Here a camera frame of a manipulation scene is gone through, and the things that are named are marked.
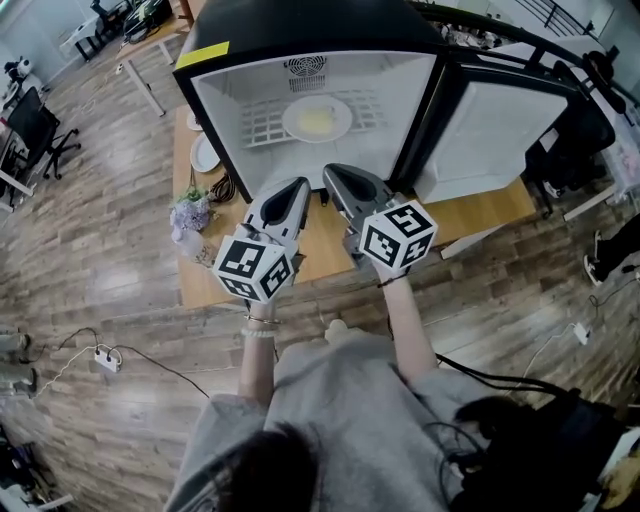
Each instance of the mini fridge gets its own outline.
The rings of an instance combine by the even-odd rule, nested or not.
[[[321,189],[331,162],[391,179],[443,45],[403,0],[210,0],[174,75],[250,201],[291,177]]]
[[[328,163],[423,202],[502,188],[576,93],[461,55],[404,0],[209,0],[174,75],[246,201]]]

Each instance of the bracelet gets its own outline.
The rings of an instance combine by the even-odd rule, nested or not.
[[[256,318],[255,316],[251,315],[244,315],[244,317],[247,320],[253,320],[254,322],[260,322],[261,324],[267,325],[280,325],[282,323],[280,320],[266,320],[264,318]]]
[[[404,274],[396,276],[396,277],[391,277],[389,279],[387,279],[384,283],[378,283],[376,285],[377,288],[382,288],[384,286],[387,286],[389,283],[393,283],[394,281],[398,280],[398,279],[402,279],[403,277],[407,277],[407,274],[409,273],[409,269],[411,267],[407,267],[407,270],[404,271]]]
[[[277,331],[252,331],[243,327],[240,333],[247,338],[274,338]]]

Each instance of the fridge door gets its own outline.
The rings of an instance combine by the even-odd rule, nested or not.
[[[430,203],[508,186],[573,93],[525,70],[447,64],[396,188]]]

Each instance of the white wall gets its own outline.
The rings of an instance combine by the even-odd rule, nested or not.
[[[614,79],[630,91],[640,82],[640,11],[629,0],[609,1],[615,11],[599,39],[607,50],[613,45],[620,50]]]
[[[108,9],[118,3],[102,0],[101,5]],[[0,12],[0,41],[14,57],[29,58],[33,72],[47,83],[81,59],[75,51],[64,55],[59,46],[65,35],[95,16],[90,5],[91,0],[13,0]]]
[[[9,77],[4,72],[4,63],[17,60],[15,55],[9,51],[9,48],[0,41],[0,92],[6,91],[9,85]]]

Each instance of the white plate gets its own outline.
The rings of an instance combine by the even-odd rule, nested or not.
[[[220,157],[213,149],[211,142],[205,133],[198,135],[198,138],[191,146],[191,165],[194,171],[209,172],[220,163]]]
[[[200,123],[198,123],[196,115],[193,112],[189,112],[189,115],[187,116],[187,128],[189,128],[189,130],[193,130],[194,132],[202,131],[202,126],[200,126]]]
[[[305,130],[301,121],[305,113],[326,110],[331,116],[331,126],[323,133]],[[346,103],[331,96],[306,96],[294,101],[282,114],[282,126],[292,137],[303,142],[318,144],[339,139],[351,128],[353,114]]]

